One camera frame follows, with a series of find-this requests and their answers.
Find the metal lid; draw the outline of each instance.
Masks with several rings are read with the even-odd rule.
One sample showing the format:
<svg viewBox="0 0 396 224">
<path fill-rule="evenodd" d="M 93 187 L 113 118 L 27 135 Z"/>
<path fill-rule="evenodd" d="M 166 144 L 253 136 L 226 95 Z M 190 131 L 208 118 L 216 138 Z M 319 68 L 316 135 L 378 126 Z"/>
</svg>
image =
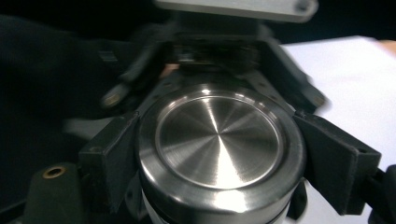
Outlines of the metal lid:
<svg viewBox="0 0 396 224">
<path fill-rule="evenodd" d="M 201 85 L 150 108 L 139 131 L 143 191 L 176 223 L 265 223 L 304 169 L 292 119 L 245 89 Z"/>
</svg>

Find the white surface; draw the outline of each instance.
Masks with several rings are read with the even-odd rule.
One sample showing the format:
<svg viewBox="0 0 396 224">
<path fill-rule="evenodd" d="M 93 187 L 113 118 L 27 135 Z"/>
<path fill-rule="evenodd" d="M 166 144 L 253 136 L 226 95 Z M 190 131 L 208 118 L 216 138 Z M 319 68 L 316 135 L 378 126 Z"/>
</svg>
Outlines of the white surface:
<svg viewBox="0 0 396 224">
<path fill-rule="evenodd" d="M 396 164 L 396 57 L 360 36 L 284 48 L 329 99 L 317 114 L 380 151 L 382 170 Z M 369 206 L 360 217 L 339 217 L 312 187 L 307 192 L 308 207 L 297 223 L 367 223 Z"/>
</svg>

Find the metal container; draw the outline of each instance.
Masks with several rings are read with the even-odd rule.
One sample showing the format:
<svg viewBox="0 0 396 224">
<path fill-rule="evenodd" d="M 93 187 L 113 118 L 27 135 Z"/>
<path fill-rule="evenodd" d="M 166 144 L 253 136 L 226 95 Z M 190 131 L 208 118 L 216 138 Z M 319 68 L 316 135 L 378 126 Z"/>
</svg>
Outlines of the metal container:
<svg viewBox="0 0 396 224">
<path fill-rule="evenodd" d="M 138 161 L 153 219 L 259 224 L 284 218 L 305 152 L 290 115 L 270 98 L 200 85 L 172 92 L 147 111 Z"/>
</svg>

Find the circular metal cap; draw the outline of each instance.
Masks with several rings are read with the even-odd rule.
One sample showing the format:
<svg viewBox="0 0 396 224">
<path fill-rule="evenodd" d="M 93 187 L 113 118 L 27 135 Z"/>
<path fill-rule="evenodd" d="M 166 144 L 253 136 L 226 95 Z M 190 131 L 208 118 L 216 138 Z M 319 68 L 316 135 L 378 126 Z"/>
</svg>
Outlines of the circular metal cap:
<svg viewBox="0 0 396 224">
<path fill-rule="evenodd" d="M 176 223 L 269 222 L 303 174 L 292 119 L 253 91 L 201 85 L 173 92 L 148 110 L 139 132 L 143 191 Z"/>
</svg>

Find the polished metal rim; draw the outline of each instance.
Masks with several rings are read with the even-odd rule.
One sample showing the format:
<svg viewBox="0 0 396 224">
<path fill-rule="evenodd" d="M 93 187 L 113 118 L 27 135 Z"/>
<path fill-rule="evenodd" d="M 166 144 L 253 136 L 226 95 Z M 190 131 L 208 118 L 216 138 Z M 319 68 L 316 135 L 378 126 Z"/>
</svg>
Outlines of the polished metal rim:
<svg viewBox="0 0 396 224">
<path fill-rule="evenodd" d="M 239 135 L 221 125 L 236 125 Z M 305 154 L 297 126 L 270 98 L 199 85 L 172 92 L 148 110 L 138 159 L 148 200 L 176 223 L 194 216 L 196 223 L 248 224 L 282 211 L 303 175 Z"/>
</svg>

